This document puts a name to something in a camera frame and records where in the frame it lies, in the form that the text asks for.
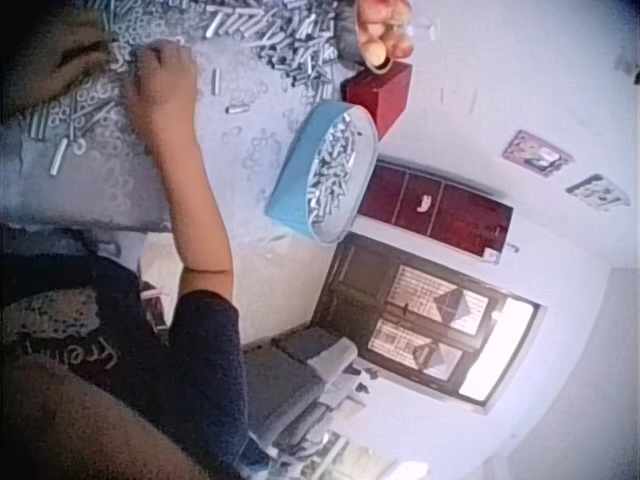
hand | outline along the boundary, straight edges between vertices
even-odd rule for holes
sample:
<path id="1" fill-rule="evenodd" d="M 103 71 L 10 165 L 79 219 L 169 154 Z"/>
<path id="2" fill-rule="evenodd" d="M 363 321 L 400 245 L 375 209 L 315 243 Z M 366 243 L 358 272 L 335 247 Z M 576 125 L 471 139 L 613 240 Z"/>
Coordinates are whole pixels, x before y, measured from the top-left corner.
<path id="1" fill-rule="evenodd" d="M 411 56 L 413 42 L 403 30 L 410 18 L 408 0 L 358 0 L 358 42 L 370 64 Z"/>
<path id="2" fill-rule="evenodd" d="M 8 69 L 3 116 L 62 95 L 108 61 L 108 38 L 98 15 L 59 10 L 40 26 Z"/>
<path id="3" fill-rule="evenodd" d="M 125 88 L 129 114 L 158 160 L 158 149 L 195 141 L 196 64 L 189 47 L 160 40 L 138 52 L 137 68 Z"/>

blue bowl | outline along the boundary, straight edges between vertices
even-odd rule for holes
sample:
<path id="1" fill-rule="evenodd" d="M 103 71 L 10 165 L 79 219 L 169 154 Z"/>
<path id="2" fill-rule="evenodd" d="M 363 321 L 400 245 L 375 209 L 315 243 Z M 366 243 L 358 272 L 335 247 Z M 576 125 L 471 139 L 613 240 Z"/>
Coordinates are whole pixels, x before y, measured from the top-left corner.
<path id="1" fill-rule="evenodd" d="M 325 136 L 345 113 L 358 131 L 356 158 L 347 195 L 339 210 L 321 225 L 309 222 L 307 189 L 316 168 L 316 156 Z M 267 215 L 324 245 L 340 242 L 348 233 L 371 179 L 378 154 L 378 134 L 369 113 L 349 103 L 327 101 L 319 104 L 304 123 L 280 173 L 267 205 Z"/>

red cabinet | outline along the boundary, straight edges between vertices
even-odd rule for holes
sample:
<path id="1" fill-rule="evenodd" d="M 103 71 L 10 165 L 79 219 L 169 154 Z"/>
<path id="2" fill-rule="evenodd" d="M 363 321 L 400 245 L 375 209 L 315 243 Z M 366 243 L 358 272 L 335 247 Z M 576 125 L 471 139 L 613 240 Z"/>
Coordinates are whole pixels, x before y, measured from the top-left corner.
<path id="1" fill-rule="evenodd" d="M 403 170 L 377 165 L 358 213 L 392 223 L 406 178 Z"/>
<path id="2" fill-rule="evenodd" d="M 478 193 L 445 185 L 430 237 L 477 256 L 502 252 L 513 209 Z"/>
<path id="3" fill-rule="evenodd" d="M 359 213 L 487 257 L 502 252 L 513 209 L 446 181 L 378 165 Z"/>
<path id="4" fill-rule="evenodd" d="M 393 225 L 428 235 L 443 182 L 422 175 L 408 174 L 407 185 Z"/>

dark blue shirt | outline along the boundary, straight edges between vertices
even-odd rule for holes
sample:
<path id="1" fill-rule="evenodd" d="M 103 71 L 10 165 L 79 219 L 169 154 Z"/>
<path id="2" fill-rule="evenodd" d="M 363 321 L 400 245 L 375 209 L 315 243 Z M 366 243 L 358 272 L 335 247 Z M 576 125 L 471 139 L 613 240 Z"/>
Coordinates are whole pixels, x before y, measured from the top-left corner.
<path id="1" fill-rule="evenodd" d="M 3 355 L 45 354 L 117 397 L 210 471 L 248 438 L 238 311 L 220 295 L 181 297 L 163 345 L 138 278 L 109 260 L 2 258 Z"/>

table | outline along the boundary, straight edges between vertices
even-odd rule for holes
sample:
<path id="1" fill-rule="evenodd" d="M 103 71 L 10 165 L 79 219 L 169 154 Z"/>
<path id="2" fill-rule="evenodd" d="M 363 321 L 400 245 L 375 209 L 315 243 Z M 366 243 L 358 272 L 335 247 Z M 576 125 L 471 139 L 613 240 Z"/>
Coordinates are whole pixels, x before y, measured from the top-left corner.
<path id="1" fill-rule="evenodd" d="M 136 0 L 134 6 L 141 3 Z M 194 43 L 200 89 L 198 138 L 232 243 L 249 245 L 288 235 L 284 227 L 266 217 L 264 208 L 314 99 L 304 87 L 291 88 L 280 72 L 271 70 L 239 42 L 219 37 L 201 40 L 205 25 L 202 18 L 197 13 L 173 15 L 165 22 L 166 31 L 161 36 Z M 144 25 L 161 20 L 156 17 L 142 22 L 137 17 L 135 21 L 141 23 L 141 38 L 136 40 L 153 40 Z M 220 96 L 211 94 L 214 67 L 222 71 Z M 58 142 L 67 133 L 66 122 L 56 123 L 50 118 L 46 141 L 29 138 L 27 118 L 2 127 L 0 194 L 4 222 L 170 230 L 159 173 L 131 129 L 120 100 L 117 75 L 111 71 L 83 85 L 90 97 L 83 100 L 100 103 L 113 99 L 116 105 L 84 137 L 86 149 L 82 144 L 67 149 L 55 177 L 49 175 L 49 168 Z M 73 95 L 77 102 L 79 93 Z M 56 101 L 53 115 L 64 112 L 72 101 L 71 94 Z M 231 103 L 250 104 L 251 111 L 227 115 L 225 107 Z"/>

